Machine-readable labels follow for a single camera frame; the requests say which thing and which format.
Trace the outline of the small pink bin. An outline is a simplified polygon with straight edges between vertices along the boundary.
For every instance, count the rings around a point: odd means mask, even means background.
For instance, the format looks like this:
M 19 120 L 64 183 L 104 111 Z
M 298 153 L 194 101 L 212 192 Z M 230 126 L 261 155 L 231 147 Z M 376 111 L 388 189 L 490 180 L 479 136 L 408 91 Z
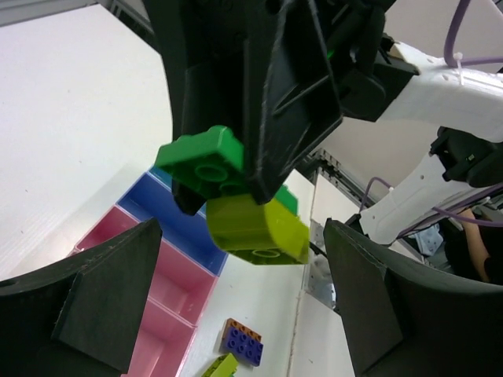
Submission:
M 72 253 L 95 247 L 138 223 L 138 219 L 114 206 L 79 240 Z M 149 297 L 196 327 L 216 280 L 216 275 L 162 240 Z

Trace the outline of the small lime lego brick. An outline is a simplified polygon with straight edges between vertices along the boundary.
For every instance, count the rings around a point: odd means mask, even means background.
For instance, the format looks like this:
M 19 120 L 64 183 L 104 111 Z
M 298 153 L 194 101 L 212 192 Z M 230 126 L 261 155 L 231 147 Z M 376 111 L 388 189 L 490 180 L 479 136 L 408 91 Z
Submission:
M 224 354 L 217 359 L 206 369 L 201 375 L 202 377 L 234 377 L 237 371 L 238 361 L 231 354 Z

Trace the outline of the right light blue bin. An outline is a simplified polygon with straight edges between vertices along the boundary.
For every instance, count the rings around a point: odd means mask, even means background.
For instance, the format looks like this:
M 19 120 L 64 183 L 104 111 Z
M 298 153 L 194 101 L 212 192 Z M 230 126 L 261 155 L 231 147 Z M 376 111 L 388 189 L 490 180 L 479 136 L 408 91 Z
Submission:
M 172 187 L 172 177 L 169 173 L 166 173 L 158 167 L 151 167 L 149 173 L 159 181 L 163 182 L 168 188 Z

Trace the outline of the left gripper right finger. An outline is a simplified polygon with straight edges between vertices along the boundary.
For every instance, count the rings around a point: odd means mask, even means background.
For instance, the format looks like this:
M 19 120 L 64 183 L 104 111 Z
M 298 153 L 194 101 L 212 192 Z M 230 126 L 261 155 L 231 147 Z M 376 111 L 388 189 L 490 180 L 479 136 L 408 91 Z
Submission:
M 499 376 L 502 289 L 445 273 L 328 220 L 324 238 L 357 376 Z

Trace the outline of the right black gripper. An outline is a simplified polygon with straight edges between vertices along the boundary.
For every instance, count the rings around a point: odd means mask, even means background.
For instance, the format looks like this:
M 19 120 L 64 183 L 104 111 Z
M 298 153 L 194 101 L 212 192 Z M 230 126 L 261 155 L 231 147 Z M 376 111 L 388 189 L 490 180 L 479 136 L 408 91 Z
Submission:
M 382 1 L 144 6 L 169 86 L 172 176 L 186 213 L 249 190 L 269 202 L 344 116 L 385 98 Z

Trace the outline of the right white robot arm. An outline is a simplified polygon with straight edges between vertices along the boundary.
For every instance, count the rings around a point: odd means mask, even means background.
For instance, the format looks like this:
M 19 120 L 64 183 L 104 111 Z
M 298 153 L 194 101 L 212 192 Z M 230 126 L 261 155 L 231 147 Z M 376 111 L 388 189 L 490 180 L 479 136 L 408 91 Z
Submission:
M 345 118 L 437 126 L 420 165 L 357 217 L 388 245 L 502 183 L 502 77 L 384 32 L 389 1 L 147 1 L 171 102 L 156 167 L 221 250 L 308 261 L 284 182 Z

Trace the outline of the orange lego brick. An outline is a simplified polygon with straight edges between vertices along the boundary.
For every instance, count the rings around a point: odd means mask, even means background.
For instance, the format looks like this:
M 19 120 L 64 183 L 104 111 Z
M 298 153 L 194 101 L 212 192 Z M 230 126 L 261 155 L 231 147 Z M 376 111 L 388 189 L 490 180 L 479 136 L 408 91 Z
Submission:
M 251 338 L 253 338 L 255 341 L 258 341 L 258 342 L 262 341 L 262 336 L 259 333 L 253 331 L 249 327 L 241 324 L 240 322 L 238 322 L 237 320 L 235 320 L 233 318 L 228 318 L 226 320 L 226 323 L 225 323 L 225 326 L 224 326 L 223 332 L 222 332 L 222 337 L 223 338 L 225 338 L 226 333 L 228 332 L 228 330 L 230 328 L 236 328 L 237 330 L 242 331 L 246 335 L 248 335 Z

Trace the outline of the large pink bin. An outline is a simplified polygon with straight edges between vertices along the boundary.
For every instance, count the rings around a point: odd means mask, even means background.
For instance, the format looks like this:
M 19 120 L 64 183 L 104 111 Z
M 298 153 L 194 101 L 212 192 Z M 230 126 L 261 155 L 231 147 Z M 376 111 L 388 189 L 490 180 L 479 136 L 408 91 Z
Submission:
M 131 358 L 128 376 L 178 376 L 196 328 L 149 298 Z

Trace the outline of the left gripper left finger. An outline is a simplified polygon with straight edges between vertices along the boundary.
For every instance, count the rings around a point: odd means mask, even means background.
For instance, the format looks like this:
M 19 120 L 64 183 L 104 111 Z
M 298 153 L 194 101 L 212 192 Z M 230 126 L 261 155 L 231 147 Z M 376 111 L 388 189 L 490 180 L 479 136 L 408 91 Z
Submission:
M 3 373 L 126 373 L 160 251 L 156 219 L 1 282 Z

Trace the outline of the purple lego brick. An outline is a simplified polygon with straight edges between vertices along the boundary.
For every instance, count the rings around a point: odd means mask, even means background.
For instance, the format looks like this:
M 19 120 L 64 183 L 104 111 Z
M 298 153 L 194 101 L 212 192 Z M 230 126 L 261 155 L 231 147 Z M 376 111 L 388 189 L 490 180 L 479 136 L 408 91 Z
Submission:
M 230 326 L 223 335 L 219 350 L 222 353 L 231 353 L 239 362 L 258 367 L 262 361 L 263 348 L 260 341 Z

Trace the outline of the dark green lego brick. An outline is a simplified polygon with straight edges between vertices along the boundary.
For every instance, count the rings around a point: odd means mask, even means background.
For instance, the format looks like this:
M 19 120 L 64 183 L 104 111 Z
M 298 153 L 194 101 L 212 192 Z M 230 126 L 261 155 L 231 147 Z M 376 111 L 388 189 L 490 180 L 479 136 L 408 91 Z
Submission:
M 226 126 L 182 135 L 161 146 L 154 166 L 172 177 L 174 200 L 188 215 L 210 199 L 250 192 L 244 178 L 244 147 Z

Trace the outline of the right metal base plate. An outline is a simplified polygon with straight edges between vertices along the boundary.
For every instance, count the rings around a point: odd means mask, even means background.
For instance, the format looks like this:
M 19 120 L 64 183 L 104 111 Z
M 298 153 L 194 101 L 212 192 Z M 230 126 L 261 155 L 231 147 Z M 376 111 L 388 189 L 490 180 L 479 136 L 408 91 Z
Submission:
M 332 281 L 323 237 L 324 226 L 310 221 L 309 262 L 303 276 L 303 288 L 324 306 L 336 312 L 336 290 Z

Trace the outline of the dark blue bin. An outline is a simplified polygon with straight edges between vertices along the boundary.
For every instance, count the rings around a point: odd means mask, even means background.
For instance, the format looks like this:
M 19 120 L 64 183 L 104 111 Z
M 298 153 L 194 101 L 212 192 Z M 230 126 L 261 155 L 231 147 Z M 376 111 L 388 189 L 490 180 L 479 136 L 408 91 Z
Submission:
M 139 221 L 156 218 L 163 238 L 216 276 L 221 274 L 227 254 L 210 237 L 204 210 L 184 214 L 174 201 L 171 188 L 148 171 L 119 199 L 117 204 Z

